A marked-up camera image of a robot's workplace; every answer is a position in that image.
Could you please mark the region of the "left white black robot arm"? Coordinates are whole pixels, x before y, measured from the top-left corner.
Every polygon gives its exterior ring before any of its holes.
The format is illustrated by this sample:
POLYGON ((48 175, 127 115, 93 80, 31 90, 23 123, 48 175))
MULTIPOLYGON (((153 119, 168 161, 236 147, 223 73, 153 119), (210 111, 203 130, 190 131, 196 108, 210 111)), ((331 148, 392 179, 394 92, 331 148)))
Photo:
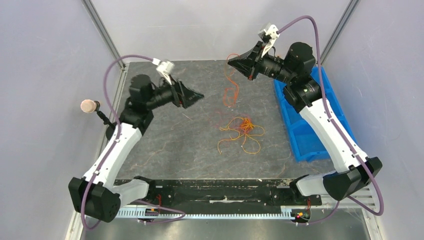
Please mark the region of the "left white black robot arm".
POLYGON ((157 198, 155 181, 136 176, 127 183, 115 185, 115 180, 127 156, 147 131, 153 110, 169 103, 184 109, 205 96, 186 87, 180 80, 161 79, 155 85, 146 74, 130 80, 129 97, 118 120, 112 123, 99 107, 95 112, 108 125, 108 143, 93 166, 80 178, 73 177, 68 189, 76 212, 106 223, 111 222, 120 208, 141 200, 152 204, 157 198))

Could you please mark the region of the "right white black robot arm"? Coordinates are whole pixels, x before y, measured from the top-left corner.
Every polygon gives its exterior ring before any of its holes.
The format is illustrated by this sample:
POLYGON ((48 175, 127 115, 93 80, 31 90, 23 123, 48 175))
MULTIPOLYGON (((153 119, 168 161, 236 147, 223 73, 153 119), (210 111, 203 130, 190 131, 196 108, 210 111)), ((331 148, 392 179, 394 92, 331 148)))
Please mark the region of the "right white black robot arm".
POLYGON ((285 100, 313 129, 332 160, 334 171, 306 175, 289 189, 289 199, 302 204, 311 195, 326 194, 341 201, 368 186, 383 167, 377 157, 369 157, 347 133, 335 116, 320 84, 311 76, 316 59, 306 43, 293 43, 285 58, 265 52, 265 43, 256 45, 227 63, 248 80, 258 74, 285 84, 285 100))

